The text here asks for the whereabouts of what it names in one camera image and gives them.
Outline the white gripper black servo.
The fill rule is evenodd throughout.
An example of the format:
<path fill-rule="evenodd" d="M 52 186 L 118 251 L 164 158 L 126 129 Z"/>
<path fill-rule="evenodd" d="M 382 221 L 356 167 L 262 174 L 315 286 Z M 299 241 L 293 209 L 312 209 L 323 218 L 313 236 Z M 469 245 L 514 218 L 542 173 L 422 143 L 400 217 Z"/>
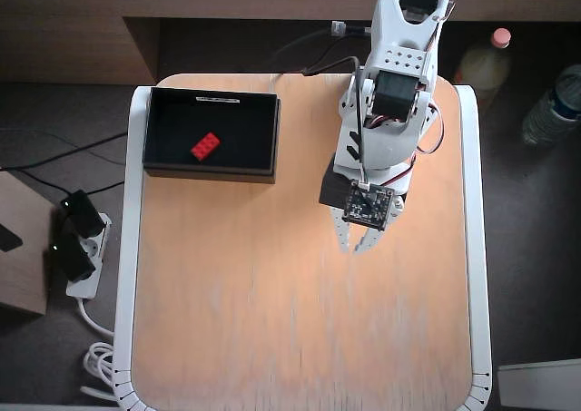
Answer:
<path fill-rule="evenodd" d="M 370 183 L 362 187 L 353 177 L 334 171 L 335 155 L 325 171 L 320 188 L 319 203 L 330 207 L 333 228 L 341 252 L 350 249 L 350 223 L 387 224 L 389 207 L 396 197 L 402 201 L 406 193 L 397 193 L 387 185 Z M 354 248 L 357 254 L 371 250 L 385 235 L 387 228 L 378 230 L 366 228 Z"/>

